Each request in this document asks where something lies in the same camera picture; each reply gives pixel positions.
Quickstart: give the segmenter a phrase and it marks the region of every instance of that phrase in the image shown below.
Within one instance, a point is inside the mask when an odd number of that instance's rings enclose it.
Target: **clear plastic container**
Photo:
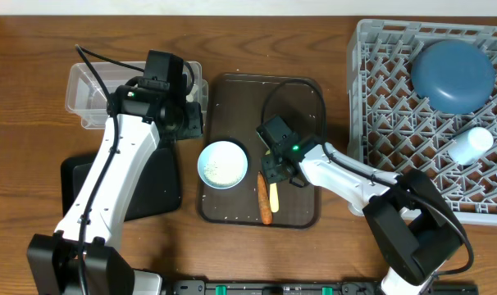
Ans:
[[[125,61],[126,64],[144,68],[144,61]],[[196,61],[189,61],[194,72],[194,87],[187,96],[189,102],[199,102],[203,113],[203,122],[206,120],[208,105],[208,83],[202,77],[201,65]],[[135,76],[143,73],[131,70],[109,62],[94,62],[93,68],[99,73],[103,83],[110,93]],[[81,117],[81,125],[86,129],[104,129],[108,118],[107,99],[98,81],[84,63],[74,64],[70,69],[70,78],[66,89],[65,108],[68,112]]]

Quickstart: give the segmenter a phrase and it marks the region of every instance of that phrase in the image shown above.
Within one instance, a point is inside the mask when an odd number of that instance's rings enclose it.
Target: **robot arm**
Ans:
[[[374,174],[378,179],[383,179],[391,184],[397,182],[396,178],[399,175],[396,173],[373,169],[338,152],[330,143],[326,143],[326,148],[335,157],[345,161],[348,166],[353,166],[369,175]],[[381,184],[373,184],[371,180],[329,161],[321,144],[305,154],[305,159],[299,163],[299,167],[310,184],[327,188],[347,200],[349,208],[356,215],[363,216],[362,209],[369,203],[369,199],[373,196],[381,196],[389,189]]]
[[[86,227],[86,241],[92,242],[96,237],[104,238],[105,245],[119,250],[126,209],[147,159],[157,148],[159,132],[155,124],[144,123],[140,116],[120,114],[117,119],[120,126],[120,133],[117,135],[120,136],[117,148],[119,152],[112,159],[92,205],[90,222]],[[65,239],[77,241],[79,237],[79,217],[83,214],[112,147],[112,126],[112,118],[108,118],[101,147],[83,188],[74,206],[55,228],[54,232],[62,231]]]
[[[366,217],[391,267],[381,284],[386,295],[420,294],[436,270],[462,246],[453,227],[460,229],[463,237],[465,231],[423,172],[411,170],[398,175],[371,168],[329,143],[319,143],[313,137],[301,139],[279,116],[263,123],[257,132],[272,151],[262,158],[269,184],[290,179],[298,185],[293,179],[299,179],[327,188],[347,200],[353,213]],[[416,203],[403,192],[416,194],[425,204]],[[421,210],[409,226],[401,217],[407,209]]]

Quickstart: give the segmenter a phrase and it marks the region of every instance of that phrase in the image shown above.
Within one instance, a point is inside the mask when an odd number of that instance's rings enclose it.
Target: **green connector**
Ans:
[[[216,295],[226,295],[226,286],[216,286]]]
[[[331,287],[321,288],[321,295],[332,295],[332,288]]]

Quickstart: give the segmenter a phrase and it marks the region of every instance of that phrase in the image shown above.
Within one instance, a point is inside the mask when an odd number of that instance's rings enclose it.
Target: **plastic box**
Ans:
[[[145,61],[128,61],[126,64],[144,68]],[[203,113],[203,122],[207,115],[208,83],[203,79],[201,65],[196,61],[189,61],[194,72],[194,87],[187,96],[189,102],[199,102]],[[92,63],[99,73],[110,93],[123,85],[129,79],[143,75],[137,70],[131,70],[109,62]],[[68,87],[66,89],[66,110],[81,117],[81,125],[86,129],[104,129],[108,118],[107,99],[98,81],[84,63],[77,63],[71,67]]]
[[[476,113],[433,110],[413,90],[415,57],[446,39],[476,45],[495,68],[492,96]],[[347,89],[349,156],[381,170],[425,171],[461,222],[497,225],[497,27],[361,20],[347,48]],[[460,166],[448,156],[450,139],[475,126],[488,129],[495,144],[477,163]]]

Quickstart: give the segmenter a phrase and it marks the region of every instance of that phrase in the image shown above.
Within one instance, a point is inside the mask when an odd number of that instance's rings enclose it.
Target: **gray dish rack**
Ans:
[[[475,113],[436,111],[414,92],[414,59],[446,39],[476,45],[495,68],[492,96]],[[422,170],[462,223],[497,225],[497,27],[361,20],[347,48],[347,90],[349,156],[381,170]],[[447,153],[451,138],[475,126],[488,129],[495,144],[477,163],[460,166]]]

